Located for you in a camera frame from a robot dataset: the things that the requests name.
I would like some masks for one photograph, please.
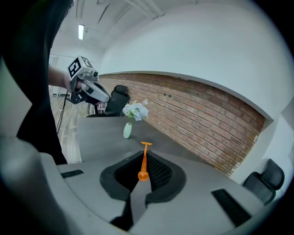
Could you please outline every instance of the white flower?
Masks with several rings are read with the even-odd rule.
[[[123,113],[130,118],[134,118],[136,121],[141,121],[143,117],[148,116],[148,110],[144,107],[146,104],[148,104],[147,100],[143,103],[134,101],[132,104],[126,104],[123,108]]]

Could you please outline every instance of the small vase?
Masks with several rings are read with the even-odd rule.
[[[132,131],[132,123],[127,123],[124,127],[124,137],[127,139]]]

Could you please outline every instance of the white ceiling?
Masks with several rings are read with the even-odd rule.
[[[165,14],[171,8],[204,2],[224,3],[241,6],[246,0],[152,0]],[[143,3],[142,10],[128,2]],[[83,43],[107,48],[122,33],[143,20],[151,21],[158,12],[149,4],[150,0],[74,0],[74,5],[58,31],[67,38],[78,38],[78,25],[85,25]]]

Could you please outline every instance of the office chair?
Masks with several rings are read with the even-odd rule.
[[[87,118],[97,117],[119,117],[124,106],[130,101],[130,96],[127,93],[128,87],[116,85],[111,92],[111,100],[108,102],[105,112],[98,113],[97,106],[94,106],[95,114],[87,116]]]
[[[253,192],[266,205],[274,200],[276,191],[279,190],[285,180],[284,171],[271,159],[262,174],[251,173],[243,186]]]

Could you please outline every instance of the orange spoon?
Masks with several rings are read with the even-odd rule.
[[[146,156],[147,145],[152,145],[152,144],[148,142],[141,142],[141,143],[145,145],[145,150],[144,150],[144,157],[143,157],[141,171],[138,173],[138,178],[140,181],[145,181],[149,178],[149,174],[147,172],[147,156]]]

